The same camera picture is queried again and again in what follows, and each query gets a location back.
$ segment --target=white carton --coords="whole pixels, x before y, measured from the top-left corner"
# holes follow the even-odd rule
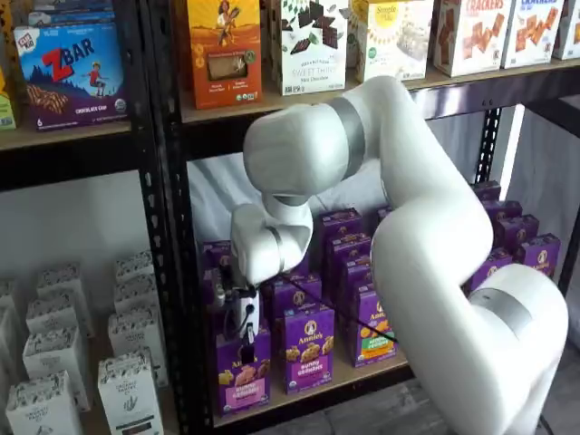
[[[58,290],[32,301],[28,305],[26,324],[30,334],[45,333],[53,329],[77,327],[83,330],[75,310],[72,290]]]
[[[83,325],[82,329],[87,336],[94,337],[91,300],[82,287],[81,265],[79,263],[69,263],[46,269],[38,277],[36,291],[41,297],[63,289],[74,291],[75,306],[78,307],[77,314]]]
[[[433,0],[354,0],[359,56],[356,78],[422,79],[427,66]]]
[[[273,58],[282,95],[343,89],[348,0],[276,0],[275,11]]]
[[[129,258],[115,262],[115,279],[117,283],[124,283],[137,275],[153,274],[153,256],[151,251],[141,251]]]
[[[147,351],[125,353],[99,362],[99,393],[112,435],[163,435]]]
[[[501,66],[548,63],[564,0],[513,0]]]
[[[26,341],[23,358],[30,379],[65,370],[77,409],[90,411],[93,390],[84,340],[76,327],[34,333]]]
[[[115,356],[148,349],[153,364],[153,377],[158,387],[169,384],[159,314],[154,306],[137,307],[122,314],[113,314],[109,317],[109,339]]]
[[[499,69],[511,0],[442,0],[433,64],[451,77]]]
[[[562,60],[580,57],[580,0],[564,0],[554,57]]]
[[[13,386],[6,416],[14,435],[82,435],[65,371]]]

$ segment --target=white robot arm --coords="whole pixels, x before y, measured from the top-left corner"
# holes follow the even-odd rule
[[[395,208],[373,238],[373,279],[413,372],[457,433],[534,433],[566,340],[566,302],[550,279],[519,265],[469,300],[461,293],[491,249],[492,228],[395,79],[250,127],[244,162],[269,215],[253,205],[233,214],[239,281],[257,285],[296,266],[312,235],[308,198],[373,158]]]

